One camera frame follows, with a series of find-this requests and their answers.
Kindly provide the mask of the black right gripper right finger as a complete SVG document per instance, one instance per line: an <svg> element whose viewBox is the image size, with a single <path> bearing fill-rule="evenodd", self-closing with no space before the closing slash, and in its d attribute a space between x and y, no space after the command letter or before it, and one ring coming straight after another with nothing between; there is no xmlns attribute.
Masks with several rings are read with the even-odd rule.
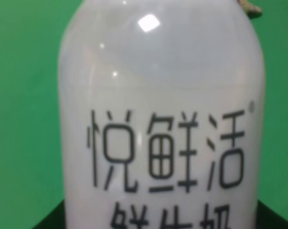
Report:
<svg viewBox="0 0 288 229"><path fill-rule="evenodd" d="M263 202L257 205L258 229L288 229L288 221L270 209Z"/></svg>

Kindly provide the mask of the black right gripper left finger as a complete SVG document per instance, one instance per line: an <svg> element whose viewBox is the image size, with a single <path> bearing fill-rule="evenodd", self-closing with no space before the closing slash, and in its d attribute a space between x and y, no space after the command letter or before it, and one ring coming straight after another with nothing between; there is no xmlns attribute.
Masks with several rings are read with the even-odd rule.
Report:
<svg viewBox="0 0 288 229"><path fill-rule="evenodd" d="M66 229L64 200L56 206L34 229Z"/></svg>

